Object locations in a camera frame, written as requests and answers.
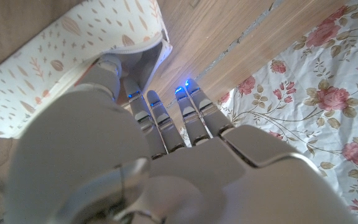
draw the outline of fingertip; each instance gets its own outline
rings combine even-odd
[[[191,93],[192,91],[196,90],[199,88],[198,84],[196,83],[196,81],[194,81],[194,79],[189,78],[186,83],[185,83],[186,89],[189,93]]]
[[[160,101],[160,97],[158,97],[158,94],[154,90],[150,90],[147,92],[147,100],[153,106],[154,103]]]

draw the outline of robot finger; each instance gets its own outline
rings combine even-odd
[[[149,107],[143,98],[138,84],[130,77],[123,80],[125,92],[127,93],[132,114],[140,124],[150,147],[151,158],[156,159],[167,154],[160,132],[151,116]]]
[[[187,133],[192,146],[201,144],[209,139],[209,134],[204,127],[197,111],[191,104],[186,91],[183,87],[179,86],[175,90],[175,96],[180,107],[183,122],[185,123]]]
[[[169,117],[169,114],[158,97],[158,94],[155,91],[150,90],[147,92],[147,100],[150,103],[155,122],[160,130],[168,153],[171,153],[181,147],[186,147],[185,142],[181,138],[171,117]]]
[[[213,136],[218,136],[234,127],[193,79],[187,80],[185,86],[189,97],[193,100]]]

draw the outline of white fabric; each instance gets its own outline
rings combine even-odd
[[[0,64],[0,137],[17,137],[103,52],[130,54],[163,42],[156,0],[89,0],[68,11]]]
[[[219,104],[236,126],[259,127],[308,156],[358,216],[357,0],[340,8]]]

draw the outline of floral bedsheet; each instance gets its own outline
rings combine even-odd
[[[218,101],[309,157],[358,216],[358,1],[318,27]]]

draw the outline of robotic hand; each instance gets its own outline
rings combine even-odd
[[[235,128],[193,80],[175,91],[192,147],[156,92],[153,119],[136,82],[124,88],[135,119],[111,103],[117,91],[95,88],[62,96],[30,125],[11,166],[8,222],[356,222],[311,161]]]

